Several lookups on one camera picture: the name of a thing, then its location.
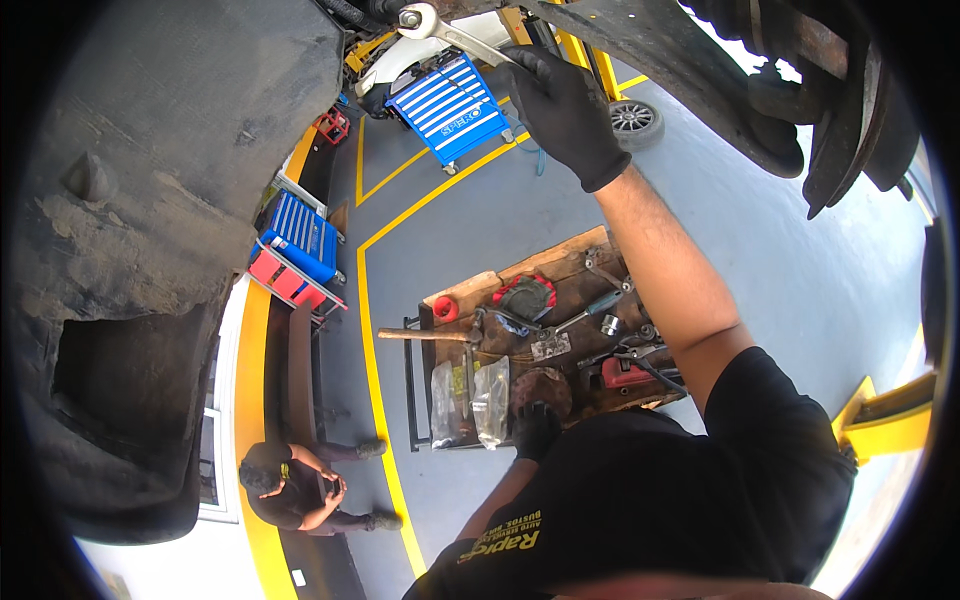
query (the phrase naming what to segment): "black t-shirt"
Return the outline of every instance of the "black t-shirt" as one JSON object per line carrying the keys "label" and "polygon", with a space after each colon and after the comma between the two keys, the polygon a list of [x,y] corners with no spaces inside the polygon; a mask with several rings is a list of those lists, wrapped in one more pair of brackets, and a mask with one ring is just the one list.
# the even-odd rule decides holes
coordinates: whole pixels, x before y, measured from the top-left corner
{"label": "black t-shirt", "polygon": [[477,540],[451,543],[405,598],[541,598],[630,572],[802,582],[850,500],[823,408],[761,348],[710,393],[709,436],[652,411],[599,415],[554,443]]}
{"label": "black t-shirt", "polygon": [[299,529],[304,515],[324,505],[324,498],[319,493],[317,471],[293,460],[293,451],[288,444],[254,444],[244,460],[266,468],[276,466],[286,481],[277,495],[261,498],[247,492],[253,512],[271,525],[280,529]]}

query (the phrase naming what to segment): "blue tool cart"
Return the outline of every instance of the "blue tool cart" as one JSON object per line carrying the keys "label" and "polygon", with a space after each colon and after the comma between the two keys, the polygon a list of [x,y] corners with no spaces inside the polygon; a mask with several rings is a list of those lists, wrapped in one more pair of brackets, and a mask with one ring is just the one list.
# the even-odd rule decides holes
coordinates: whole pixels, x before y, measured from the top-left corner
{"label": "blue tool cart", "polygon": [[457,158],[488,139],[500,135],[505,143],[514,141],[496,99],[461,51],[451,48],[435,66],[414,73],[391,85],[386,104],[417,132],[448,175],[457,173]]}
{"label": "blue tool cart", "polygon": [[[269,217],[269,222],[258,228],[260,241],[319,283],[331,279],[346,283],[347,278],[337,270],[337,245],[344,242],[344,237],[316,210],[281,189],[262,214]],[[251,259],[257,248],[253,247]]]}

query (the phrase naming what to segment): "red tool cart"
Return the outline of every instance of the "red tool cart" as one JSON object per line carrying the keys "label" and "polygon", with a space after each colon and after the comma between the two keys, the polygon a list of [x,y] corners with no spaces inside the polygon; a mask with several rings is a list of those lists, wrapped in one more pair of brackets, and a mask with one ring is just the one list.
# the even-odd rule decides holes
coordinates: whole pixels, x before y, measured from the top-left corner
{"label": "red tool cart", "polygon": [[313,128],[320,132],[326,141],[336,146],[347,137],[350,121],[336,107],[331,107],[326,114],[313,122]]}

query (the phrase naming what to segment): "hairy forearm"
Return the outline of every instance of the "hairy forearm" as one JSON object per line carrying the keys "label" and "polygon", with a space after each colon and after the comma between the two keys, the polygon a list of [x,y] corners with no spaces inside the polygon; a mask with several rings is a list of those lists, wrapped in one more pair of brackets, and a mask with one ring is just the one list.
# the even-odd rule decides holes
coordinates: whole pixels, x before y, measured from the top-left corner
{"label": "hairy forearm", "polygon": [[308,467],[316,471],[326,470],[326,465],[321,462],[313,452],[302,445],[290,444],[290,450],[293,452],[294,459],[304,463]]}
{"label": "hairy forearm", "polygon": [[643,305],[703,412],[720,372],[753,343],[730,290],[634,167],[596,199]]}
{"label": "hairy forearm", "polygon": [[514,461],[507,472],[504,473],[500,483],[496,484],[487,499],[483,501],[472,516],[467,519],[457,540],[479,538],[483,534],[487,523],[490,522],[493,513],[501,506],[514,501],[520,490],[527,485],[530,479],[537,472],[539,465],[529,459],[521,458]]}
{"label": "hairy forearm", "polygon": [[330,516],[333,511],[336,510],[336,506],[330,506],[329,504],[322,506],[319,509],[310,511],[303,516],[303,524],[300,526],[301,531],[309,531],[311,529],[316,529],[320,527],[321,523],[326,521],[326,518]]}

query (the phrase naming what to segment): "spero logo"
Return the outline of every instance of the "spero logo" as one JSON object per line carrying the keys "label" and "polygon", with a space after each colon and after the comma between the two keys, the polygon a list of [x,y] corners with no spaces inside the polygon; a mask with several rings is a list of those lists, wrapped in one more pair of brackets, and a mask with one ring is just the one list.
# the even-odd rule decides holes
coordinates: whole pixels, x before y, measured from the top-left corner
{"label": "spero logo", "polygon": [[464,125],[466,125],[473,119],[477,118],[478,116],[480,116],[480,108],[474,108],[467,114],[457,118],[455,121],[453,121],[443,129],[441,129],[440,133],[442,133],[444,136],[450,135],[451,133],[456,132],[457,130],[459,130]]}

